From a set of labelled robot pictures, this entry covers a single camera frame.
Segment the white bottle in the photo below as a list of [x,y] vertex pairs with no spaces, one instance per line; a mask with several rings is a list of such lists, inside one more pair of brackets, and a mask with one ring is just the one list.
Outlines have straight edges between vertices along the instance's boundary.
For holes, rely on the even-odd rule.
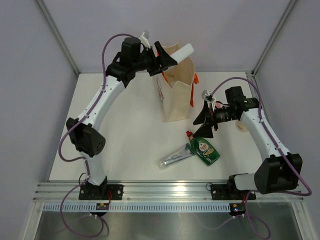
[[177,62],[177,64],[180,64],[182,61],[187,59],[190,55],[192,55],[194,52],[193,46],[188,43],[173,54],[170,55],[170,57]]

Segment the beige canvas tote bag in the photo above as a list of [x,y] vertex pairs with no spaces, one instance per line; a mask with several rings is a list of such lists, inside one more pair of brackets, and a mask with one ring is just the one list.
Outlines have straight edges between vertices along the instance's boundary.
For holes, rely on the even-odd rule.
[[194,85],[199,83],[194,62],[187,57],[177,66],[154,76],[165,122],[185,120],[194,107]]

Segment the green Fairy dish soap bottle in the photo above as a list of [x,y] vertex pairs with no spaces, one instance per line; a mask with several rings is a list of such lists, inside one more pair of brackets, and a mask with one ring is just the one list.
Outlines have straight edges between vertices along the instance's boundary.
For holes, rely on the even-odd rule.
[[203,161],[207,166],[215,163],[221,155],[211,145],[209,141],[201,137],[194,137],[191,131],[186,131],[192,151]]

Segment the silver toothpaste tube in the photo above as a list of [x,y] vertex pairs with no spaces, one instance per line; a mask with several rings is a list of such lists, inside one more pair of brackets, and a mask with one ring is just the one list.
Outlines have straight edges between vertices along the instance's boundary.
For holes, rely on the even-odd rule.
[[183,161],[187,158],[190,158],[194,156],[194,152],[192,150],[192,147],[189,143],[183,145],[176,151],[170,153],[169,155],[161,158],[159,161],[157,161],[157,165],[160,169],[164,169],[168,166],[171,166],[173,164],[176,164],[180,161]]

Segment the peach bottle pink cap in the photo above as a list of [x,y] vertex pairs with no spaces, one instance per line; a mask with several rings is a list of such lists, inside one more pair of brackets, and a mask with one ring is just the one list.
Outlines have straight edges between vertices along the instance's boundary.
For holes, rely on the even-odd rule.
[[216,109],[221,109],[221,108],[224,107],[224,106],[225,106],[225,104],[222,103],[222,102],[220,102],[220,101],[216,101],[216,102],[215,102],[215,108],[216,108]]

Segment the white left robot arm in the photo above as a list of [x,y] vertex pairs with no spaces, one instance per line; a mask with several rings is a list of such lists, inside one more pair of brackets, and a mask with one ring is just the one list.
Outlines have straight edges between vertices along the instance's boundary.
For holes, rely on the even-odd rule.
[[103,119],[137,72],[157,75],[178,65],[194,51],[187,45],[168,54],[158,41],[154,45],[152,48],[142,36],[125,38],[111,64],[104,67],[103,82],[95,97],[77,118],[66,121],[70,141],[84,160],[87,172],[86,180],[80,185],[79,200],[111,200],[112,194],[116,200],[122,199],[122,185],[108,185],[102,166],[100,154],[106,139],[99,129]]

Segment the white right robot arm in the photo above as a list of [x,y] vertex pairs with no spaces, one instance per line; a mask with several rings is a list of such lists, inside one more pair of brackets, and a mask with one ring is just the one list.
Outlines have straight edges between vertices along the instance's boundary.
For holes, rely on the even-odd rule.
[[212,139],[220,123],[238,120],[250,133],[262,159],[262,164],[255,173],[229,177],[226,186],[228,196],[237,199],[244,191],[256,191],[265,195],[296,189],[303,163],[301,156],[292,154],[273,135],[274,131],[255,97],[247,98],[240,86],[225,90],[225,96],[227,104],[215,108],[216,99],[212,93],[208,90],[202,92],[203,108],[193,121],[194,125],[200,127],[194,137]]

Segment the cream pump lotion bottle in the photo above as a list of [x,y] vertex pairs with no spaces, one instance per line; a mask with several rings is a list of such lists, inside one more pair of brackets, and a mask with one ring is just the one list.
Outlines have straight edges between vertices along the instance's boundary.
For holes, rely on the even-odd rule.
[[240,132],[245,133],[245,132],[248,131],[247,127],[246,127],[246,126],[242,123],[242,121],[240,121],[240,120],[237,120],[237,121],[235,122],[235,126],[236,126],[236,128],[237,128]]

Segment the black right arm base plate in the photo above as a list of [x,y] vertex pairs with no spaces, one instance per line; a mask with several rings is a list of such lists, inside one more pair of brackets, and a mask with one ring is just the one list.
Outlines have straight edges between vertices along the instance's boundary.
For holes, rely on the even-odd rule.
[[228,184],[217,184],[211,183],[209,185],[211,198],[214,201],[222,201],[222,200],[239,200],[244,201],[248,194],[248,190],[238,190],[233,186],[229,186]]

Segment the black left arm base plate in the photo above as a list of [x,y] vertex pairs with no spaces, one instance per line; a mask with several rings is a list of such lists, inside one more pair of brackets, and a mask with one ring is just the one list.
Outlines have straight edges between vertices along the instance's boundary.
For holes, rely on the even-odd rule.
[[107,184],[92,185],[90,183],[80,187],[78,199],[82,201],[114,200],[120,201],[123,198],[124,185]]

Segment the left aluminium frame post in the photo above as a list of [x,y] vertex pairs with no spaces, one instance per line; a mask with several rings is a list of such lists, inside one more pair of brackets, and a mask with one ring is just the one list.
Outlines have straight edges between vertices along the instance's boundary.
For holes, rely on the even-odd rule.
[[75,75],[78,77],[81,73],[80,69],[78,68],[74,58],[72,57],[46,3],[44,0],[34,0],[40,14],[42,15],[45,23],[47,24],[49,30],[51,31],[56,43],[58,44],[62,54],[64,55],[65,59],[67,60],[68,64],[72,68]]

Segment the aluminium frame post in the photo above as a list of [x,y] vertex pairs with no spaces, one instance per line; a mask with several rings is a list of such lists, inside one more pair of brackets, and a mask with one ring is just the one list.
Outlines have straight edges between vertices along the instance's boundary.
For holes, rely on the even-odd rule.
[[45,23],[47,24],[49,30],[51,31],[56,43],[58,44],[62,54],[64,55],[65,59],[67,60],[68,64],[72,68],[75,75],[78,77],[81,73],[80,69],[78,68],[74,58],[72,57],[46,3],[44,0],[34,0],[40,14],[42,15]]
[[283,27],[285,26],[285,23],[287,22],[288,18],[294,11],[297,3],[299,0],[289,0],[287,6],[285,7],[280,19],[278,20],[266,46],[263,49],[262,54],[260,55],[257,63],[255,64],[254,68],[251,71],[251,75],[255,78],[257,73],[259,72],[262,64],[264,63],[266,57],[268,56],[270,50],[272,49],[275,41],[277,40],[279,34],[281,33]]

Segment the right aluminium frame post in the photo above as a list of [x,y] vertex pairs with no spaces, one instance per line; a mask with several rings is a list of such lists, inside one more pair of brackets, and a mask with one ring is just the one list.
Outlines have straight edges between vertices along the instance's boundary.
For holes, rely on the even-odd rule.
[[288,18],[294,11],[297,3],[299,0],[289,0],[287,6],[285,7],[280,19],[278,20],[266,46],[263,49],[262,54],[260,55],[257,63],[255,64],[254,68],[251,71],[251,75],[255,78],[257,73],[259,72],[262,64],[264,63],[266,57],[268,56],[270,50],[272,49],[275,41],[277,40],[279,34],[281,33],[283,27],[285,26],[285,23],[287,22]]

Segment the aluminium mounting rail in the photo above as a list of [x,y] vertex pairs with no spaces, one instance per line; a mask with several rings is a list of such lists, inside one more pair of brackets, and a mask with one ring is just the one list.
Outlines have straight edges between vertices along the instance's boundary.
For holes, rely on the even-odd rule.
[[[205,180],[188,181],[115,181],[123,185],[122,202],[141,203],[204,203],[211,202],[210,184]],[[33,202],[60,202],[77,181],[49,181],[37,184]]]

